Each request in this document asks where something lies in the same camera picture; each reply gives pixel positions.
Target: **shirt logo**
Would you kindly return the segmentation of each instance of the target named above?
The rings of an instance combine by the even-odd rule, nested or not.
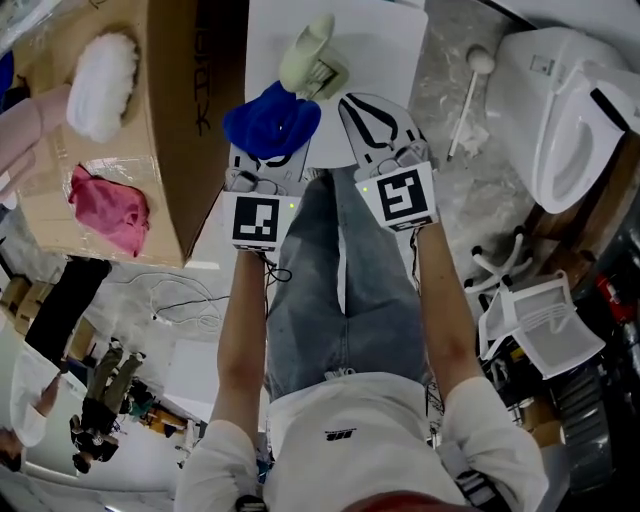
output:
[[[336,430],[336,431],[325,430],[324,433],[327,434],[327,441],[339,441],[340,439],[349,439],[356,430],[357,429],[355,428],[352,428],[349,430]]]

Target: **white toilet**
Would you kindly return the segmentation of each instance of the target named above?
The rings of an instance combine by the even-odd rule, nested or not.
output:
[[[487,86],[487,122],[546,211],[578,202],[627,130],[640,132],[640,76],[618,51],[568,28],[506,36]]]

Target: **concrete floor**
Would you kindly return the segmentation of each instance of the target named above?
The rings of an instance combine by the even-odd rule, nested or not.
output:
[[[446,162],[450,136],[471,78],[465,63],[466,52],[476,43],[494,52],[504,32],[512,30],[513,26],[502,14],[474,0],[429,0],[427,11],[429,31],[416,75],[412,113],[429,141],[434,163],[439,169],[436,178],[439,207],[460,279],[464,280],[475,272],[469,254],[471,248],[481,244],[491,252],[500,246],[513,228],[525,219],[533,204],[498,144],[486,132],[485,79],[479,81],[468,118],[470,133],[475,138],[467,141],[467,148],[459,146],[453,161]],[[214,208],[212,216],[221,227],[219,208]],[[32,279],[57,278],[56,269],[64,266],[64,259],[38,249],[19,210],[12,212],[0,225],[0,237],[3,236],[7,237],[2,245],[4,254],[16,272],[25,273]],[[410,233],[398,237],[407,268],[413,258],[409,237]],[[141,377],[158,391],[164,385],[176,343],[180,340],[217,342],[227,301],[221,300],[216,303],[217,309],[203,312],[217,318],[218,327],[213,322],[210,323],[213,332],[202,332],[195,321],[169,326],[152,320],[150,290],[171,276],[155,274],[140,277],[130,285],[118,283],[127,283],[143,273],[166,270],[197,279],[213,297],[227,295],[235,251],[224,244],[216,244],[215,250],[219,270],[174,271],[115,264],[114,271],[87,312],[100,331],[101,339],[116,336],[125,345],[142,348],[148,354]],[[162,284],[155,295],[156,309],[200,298],[172,283]],[[478,315],[475,298],[471,303]],[[167,316],[172,315],[175,321],[180,321],[196,315],[200,309],[203,306],[176,308],[167,312]]]

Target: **red cloth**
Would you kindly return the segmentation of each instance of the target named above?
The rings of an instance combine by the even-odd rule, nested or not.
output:
[[[149,231],[149,207],[138,189],[91,176],[78,165],[71,178],[69,203],[76,219],[136,257]]]

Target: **khaki pants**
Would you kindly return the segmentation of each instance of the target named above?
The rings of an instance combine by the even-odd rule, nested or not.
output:
[[[127,391],[129,391],[134,374],[142,365],[142,362],[138,361],[133,354],[130,355],[129,359],[120,368],[120,373],[113,379],[111,385],[107,387],[107,380],[121,359],[121,348],[109,348],[109,351],[96,367],[93,382],[87,390],[87,398],[101,402],[116,415],[120,413],[120,406]]]

